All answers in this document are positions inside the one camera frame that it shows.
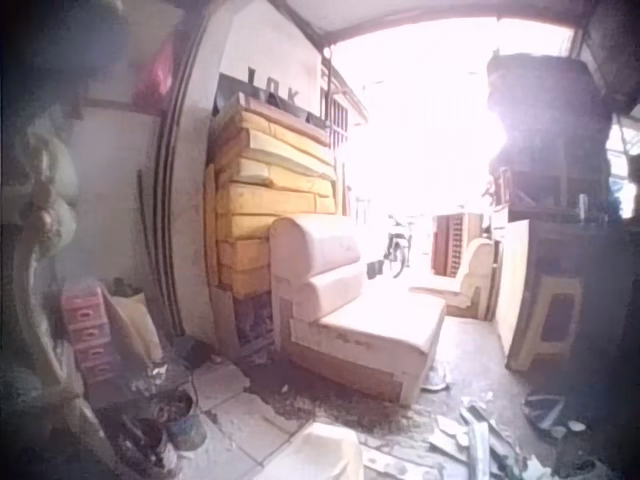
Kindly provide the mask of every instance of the ceiling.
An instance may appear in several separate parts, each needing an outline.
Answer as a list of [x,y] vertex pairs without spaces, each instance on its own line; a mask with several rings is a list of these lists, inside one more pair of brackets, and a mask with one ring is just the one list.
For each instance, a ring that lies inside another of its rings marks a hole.
[[387,28],[460,17],[522,18],[579,29],[585,61],[614,111],[640,97],[640,2],[634,0],[270,0],[320,51]]

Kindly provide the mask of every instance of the stack of foam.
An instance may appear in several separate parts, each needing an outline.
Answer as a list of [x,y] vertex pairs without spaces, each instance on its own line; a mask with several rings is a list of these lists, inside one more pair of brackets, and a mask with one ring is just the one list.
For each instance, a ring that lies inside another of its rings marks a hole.
[[324,131],[241,94],[216,117],[208,167],[215,171],[215,270],[236,299],[270,290],[269,227],[278,216],[336,212],[327,145]]

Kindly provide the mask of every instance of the unfinished armchair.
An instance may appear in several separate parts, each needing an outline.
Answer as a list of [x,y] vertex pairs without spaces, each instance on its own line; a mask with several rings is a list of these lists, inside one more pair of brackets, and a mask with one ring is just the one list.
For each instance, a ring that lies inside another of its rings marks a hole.
[[295,215],[271,226],[276,346],[334,381],[410,405],[435,357],[444,301],[365,291],[347,217]]
[[442,298],[447,315],[485,320],[493,271],[493,242],[476,238],[462,256],[455,278],[433,275],[409,290]]

